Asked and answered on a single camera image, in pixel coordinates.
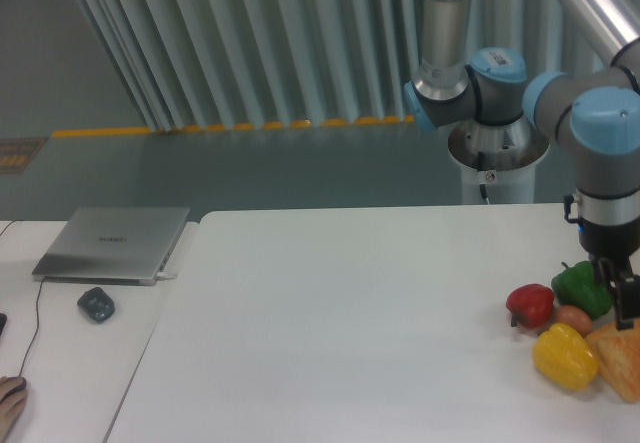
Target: yellow bell pepper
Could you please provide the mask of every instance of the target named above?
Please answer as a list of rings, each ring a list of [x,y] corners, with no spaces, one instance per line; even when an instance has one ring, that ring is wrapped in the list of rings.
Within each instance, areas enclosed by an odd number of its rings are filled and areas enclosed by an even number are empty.
[[[533,345],[533,363],[547,378],[570,390],[582,390],[598,374],[587,342],[565,323],[554,323]]]

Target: hand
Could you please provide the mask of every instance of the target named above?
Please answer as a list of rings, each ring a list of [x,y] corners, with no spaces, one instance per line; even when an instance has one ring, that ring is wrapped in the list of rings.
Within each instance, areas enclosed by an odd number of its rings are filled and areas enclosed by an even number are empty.
[[[19,386],[23,378],[0,378],[0,401],[7,393]],[[0,403],[0,442],[4,441],[11,425],[16,421],[24,407],[27,406],[27,390],[22,390],[9,396]]]

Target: yellow floor stripe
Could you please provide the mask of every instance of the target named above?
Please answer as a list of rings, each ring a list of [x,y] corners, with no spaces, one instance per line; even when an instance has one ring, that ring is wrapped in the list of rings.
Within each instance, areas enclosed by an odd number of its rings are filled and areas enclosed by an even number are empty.
[[[384,118],[373,117],[361,117],[357,118],[354,125],[390,125],[398,123],[413,123],[413,116],[409,115],[404,120],[400,120],[397,116],[385,116]],[[351,126],[348,121],[341,118],[331,118],[325,120],[320,125],[322,127],[345,127]],[[289,128],[312,128],[313,124],[309,120],[296,120],[291,122]],[[279,121],[267,121],[262,129],[264,130],[279,130],[285,126]],[[251,123],[236,123],[233,125],[234,131],[252,131],[255,130],[255,126]],[[169,132],[157,131],[153,132],[149,128],[142,126],[125,127],[125,128],[95,128],[90,130],[56,130],[51,134],[52,138],[78,138],[87,136],[122,136],[122,135],[151,135],[162,133],[204,133],[204,132],[218,132],[226,131],[226,127],[222,123],[215,125],[209,125],[206,128],[200,128],[197,125],[189,125],[184,128],[177,128]]]

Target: red bell pepper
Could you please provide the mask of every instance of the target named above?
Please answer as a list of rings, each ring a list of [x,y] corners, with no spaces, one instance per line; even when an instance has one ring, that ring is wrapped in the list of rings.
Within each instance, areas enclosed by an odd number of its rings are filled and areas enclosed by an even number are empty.
[[[532,283],[514,290],[507,298],[507,310],[511,312],[511,326],[518,323],[532,330],[549,320],[553,313],[551,288]]]

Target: plastic food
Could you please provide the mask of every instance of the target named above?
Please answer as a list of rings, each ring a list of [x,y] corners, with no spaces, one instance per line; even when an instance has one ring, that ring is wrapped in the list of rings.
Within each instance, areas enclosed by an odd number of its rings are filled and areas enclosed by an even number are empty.
[[[533,329],[544,324],[553,313],[553,300],[553,291],[538,283],[512,291],[506,304],[511,312],[511,326],[520,324]]]
[[[603,326],[587,337],[600,376],[626,401],[640,401],[640,319],[631,330],[616,330],[615,323]]]
[[[563,265],[566,269],[551,280],[551,288],[560,304],[577,306],[592,320],[606,314],[613,304],[611,296],[604,286],[593,281],[591,263],[581,261],[572,268]]]
[[[533,345],[533,363],[544,376],[569,390],[582,390],[598,374],[587,342],[565,323],[554,323]]]
[[[583,338],[593,330],[591,318],[577,306],[565,305],[556,311],[556,321],[566,323],[580,333]]]

